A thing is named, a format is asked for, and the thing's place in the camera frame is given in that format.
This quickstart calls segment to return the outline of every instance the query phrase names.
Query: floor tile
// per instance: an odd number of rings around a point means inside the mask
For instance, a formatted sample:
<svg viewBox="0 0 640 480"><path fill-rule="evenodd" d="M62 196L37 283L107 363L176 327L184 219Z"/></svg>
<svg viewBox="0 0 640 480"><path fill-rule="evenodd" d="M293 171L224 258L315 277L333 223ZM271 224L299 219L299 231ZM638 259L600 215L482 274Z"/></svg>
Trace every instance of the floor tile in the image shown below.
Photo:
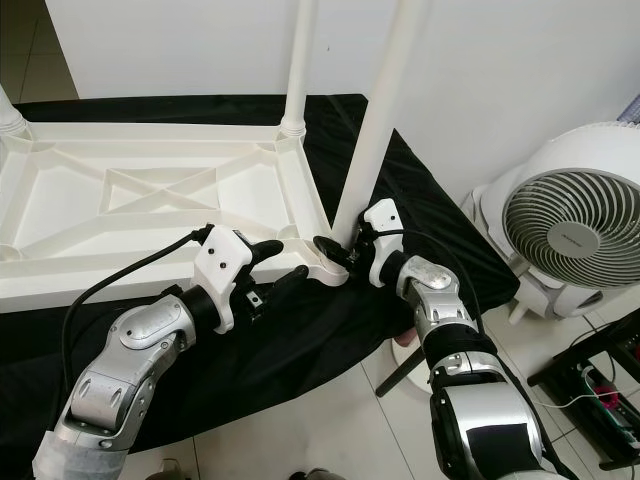
<svg viewBox="0 0 640 480"><path fill-rule="evenodd" d="M554 405L554 406L556 405L556 403L549 397L549 395L546 394L544 390L542 390L540 386L536 385L531 390L538 402L546 405ZM537 405L537 406L540 406L541 408L544 408L547 411L548 415L553 419L554 423L558 426L562 434L568 433L575 428L575 425L573 424L573 422L569 420L569 417L567 417L564 414L562 409L552 408L552 407L542 407L541 405Z"/></svg>
<svg viewBox="0 0 640 480"><path fill-rule="evenodd" d="M582 459L578 456L566 438L561 438L553 442L556 453L564 463L580 480L591 480L593 476L587 469Z"/></svg>
<svg viewBox="0 0 640 480"><path fill-rule="evenodd" d="M62 49L60 48L60 42L58 42L58 36L56 35L55 28L53 28L51 18L47 16L38 20L35 37L33 38L31 54L40 55L55 53L62 54Z"/></svg>
<svg viewBox="0 0 640 480"><path fill-rule="evenodd" d="M583 315L587 320L589 320L594 327L599 328L600 325L606 325L605 322L597 310L593 310L591 312L587 312Z"/></svg>
<svg viewBox="0 0 640 480"><path fill-rule="evenodd" d="M157 473L162 460L173 458L180 463L187 478L199 480L193 438L127 456L118 480L144 480Z"/></svg>
<svg viewBox="0 0 640 480"><path fill-rule="evenodd" d="M531 312L518 324L511 325L506 319L508 309L508 305L494 308L483 318L525 377L539 371L578 335L591 330L582 317L547 320Z"/></svg>
<svg viewBox="0 0 640 480"><path fill-rule="evenodd" d="M396 368L390 340L384 342L362 365L372 391ZM405 378L379 399L389 425L416 479L445 479L438 467L431 431L430 395Z"/></svg>
<svg viewBox="0 0 640 480"><path fill-rule="evenodd" d="M569 433L565 438L582 459L587 470L591 472L591 475L595 480L629 480L629 478L631 478L630 468L622 468L609 472L601 470L599 467L599 463L601 462L600 454L578 430Z"/></svg>
<svg viewBox="0 0 640 480"><path fill-rule="evenodd" d="M360 365L195 440L202 480L284 480L313 467L349 480L412 479Z"/></svg>
<svg viewBox="0 0 640 480"><path fill-rule="evenodd" d="M640 285L626 290L619 297L596 310L607 323L619 320L625 315L640 308Z"/></svg>
<svg viewBox="0 0 640 480"><path fill-rule="evenodd" d="M15 23L0 21L0 55L28 55L36 24L37 20Z"/></svg>
<svg viewBox="0 0 640 480"><path fill-rule="evenodd" d="M0 84L11 103L20 102L28 55L0 55Z"/></svg>
<svg viewBox="0 0 640 480"><path fill-rule="evenodd" d="M22 103L78 98L62 55L31 55L22 89Z"/></svg>
<svg viewBox="0 0 640 480"><path fill-rule="evenodd" d="M44 0L0 0L0 54L27 55Z"/></svg>

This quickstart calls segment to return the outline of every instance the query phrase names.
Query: black cable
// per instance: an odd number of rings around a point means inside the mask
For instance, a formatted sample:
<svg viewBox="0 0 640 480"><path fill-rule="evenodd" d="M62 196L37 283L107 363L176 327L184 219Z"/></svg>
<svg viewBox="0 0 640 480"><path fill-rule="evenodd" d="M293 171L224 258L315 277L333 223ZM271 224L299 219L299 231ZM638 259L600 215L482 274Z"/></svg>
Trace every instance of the black cable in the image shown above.
<svg viewBox="0 0 640 480"><path fill-rule="evenodd" d="M472 315L475 316L476 318L476 322L478 324L478 333L481 333L482 335L484 335L485 334L484 322L482 321L482 313L480 311L480 304L478 303L478 296L476 295L476 289L474 288L473 283L471 283L471 278L467 273L467 269L464 268L464 265L462 265L462 263L460 262L458 257L455 255L455 253L453 253L451 249L444 242L429 235L428 233L420 232L418 230L399 229L399 230L385 230L384 232L377 232L377 231L374 232L374 235L376 237L384 237L387 235L404 235L404 234L417 235L420 237L424 237L427 240L435 243L437 246L442 248L450 257L450 259L453 261L453 263L455 263L456 269L458 270L456 273L462 277L462 281L467 286L471 294L472 306L474 310L472 312Z"/></svg>
<svg viewBox="0 0 640 480"><path fill-rule="evenodd" d="M64 378L64 392L65 398L69 396L71 393L71 389L73 388L74 378L73 378L73 366L71 359L71 341L70 341L70 333L71 333L71 325L73 323L73 318L80 307L88 298L93 296L95 293L99 292L103 288L111 285L114 282L117 282L121 278L129 275L136 270L149 265L156 260L159 260L162 257L169 255L170 253L178 250L183 245L186 245L192 240L204 241L208 232L211 231L213 226L207 226L200 230L194 230L188 235L185 235L177 242L169 245L162 250L155 252L148 257L143 258L142 260L138 260L137 262L129 265L128 267L123 268L122 270L114 273L113 275L105 278L104 280L96 283L93 287L86 290L82 295L80 295L75 302L69 307L67 310L67 314L64 317L62 322L62 372Z"/></svg>
<svg viewBox="0 0 640 480"><path fill-rule="evenodd" d="M584 337L586 337L587 335L589 335L590 333L596 333L599 332L600 330L602 330L603 328L608 327L609 325L600 325L599 327L595 327L593 330L589 330L588 332L584 332L581 333L580 335L578 335L576 338L573 339L573 341L569 344L569 346L567 347L567 349L561 354L564 355L566 353L567 350L569 350L571 347L573 347L576 342Z"/></svg>
<svg viewBox="0 0 640 480"><path fill-rule="evenodd" d="M631 480L635 480L636 479L636 465L638 465L638 463L640 463L640 458L636 458L633 462L631 462L630 468L631 468Z"/></svg>
<svg viewBox="0 0 640 480"><path fill-rule="evenodd" d="M613 362L613 357L609 354L609 362L611 362L611 383L616 383L616 364Z"/></svg>
<svg viewBox="0 0 640 480"><path fill-rule="evenodd" d="M582 315L582 319L589 324L589 326L591 327L591 330L595 330L596 329L596 326L593 323L591 323L591 321L587 317Z"/></svg>

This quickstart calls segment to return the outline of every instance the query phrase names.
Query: pink object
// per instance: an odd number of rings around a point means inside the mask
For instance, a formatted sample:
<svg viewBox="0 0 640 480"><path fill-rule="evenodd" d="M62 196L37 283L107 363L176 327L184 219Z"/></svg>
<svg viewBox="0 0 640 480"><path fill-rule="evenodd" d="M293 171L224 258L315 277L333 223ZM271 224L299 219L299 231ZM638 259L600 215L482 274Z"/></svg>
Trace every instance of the pink object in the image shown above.
<svg viewBox="0 0 640 480"><path fill-rule="evenodd" d="M416 329L414 327L414 328L410 328L409 330L404 332L402 335L398 335L397 337L394 338L394 340L401 347L408 347L409 344L416 337L416 335L418 335L418 332L416 332Z"/></svg>
<svg viewBox="0 0 640 480"><path fill-rule="evenodd" d="M618 393L613 388L602 385L594 388L593 391L596 392L597 395L605 394L602 397L598 397L598 400L600 400L604 408L611 410L618 406Z"/></svg>

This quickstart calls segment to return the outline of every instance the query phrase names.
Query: white cable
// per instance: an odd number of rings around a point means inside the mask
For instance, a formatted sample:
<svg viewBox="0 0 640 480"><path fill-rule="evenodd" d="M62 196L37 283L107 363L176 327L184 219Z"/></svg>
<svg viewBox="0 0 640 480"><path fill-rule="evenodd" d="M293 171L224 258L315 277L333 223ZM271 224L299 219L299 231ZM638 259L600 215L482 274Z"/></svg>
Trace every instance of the white cable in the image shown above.
<svg viewBox="0 0 640 480"><path fill-rule="evenodd" d="M586 394L586 395L580 395L576 398L574 398L573 400L571 400L569 403L565 404L565 405L549 405L548 403L542 403L542 402L534 402L533 400L531 400L533 403L535 403L536 405L542 405L543 407L547 407L547 408L567 408L569 405L572 405L574 402L580 400L581 398L599 398L599 397L606 397L607 395L613 395L614 393L629 393L629 392L636 392L638 390L639 387L633 387L633 388L628 388L626 390L614 390L612 392L605 392L605 393L594 393L594 394Z"/></svg>

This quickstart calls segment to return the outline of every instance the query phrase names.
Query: black cloth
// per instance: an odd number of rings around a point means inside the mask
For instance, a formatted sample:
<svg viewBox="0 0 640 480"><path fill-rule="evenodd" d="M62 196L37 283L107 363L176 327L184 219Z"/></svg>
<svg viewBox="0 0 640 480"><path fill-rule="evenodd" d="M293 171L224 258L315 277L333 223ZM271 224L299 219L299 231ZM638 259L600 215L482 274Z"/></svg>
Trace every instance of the black cloth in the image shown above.
<svg viewBox="0 0 640 480"><path fill-rule="evenodd" d="M361 95L307 99L304 149L330 221L366 105ZM276 125L284 97L127 98L17 107L34 122ZM513 297L518 280L397 132L371 202L385 197L395 199L406 228L438 237L460 258L483 311ZM405 236L404 244L408 253L456 270L442 251L424 239ZM461 296L465 303L469 301L466 286ZM77 373L102 349L109 325L123 309L150 301L83 306L77 330L91 326L74 349ZM0 458L8 473L22 471L29 464L44 433L60 378L64 311L53 308L0 316L5 340L0 352ZM392 289L378 290L352 280L331 288L308 280L289 302L253 327L223 336L200 336L197 345L182 354L159 382L133 451L178 441L296 398L348 370L384 339L411 326L410 309Z"/></svg>

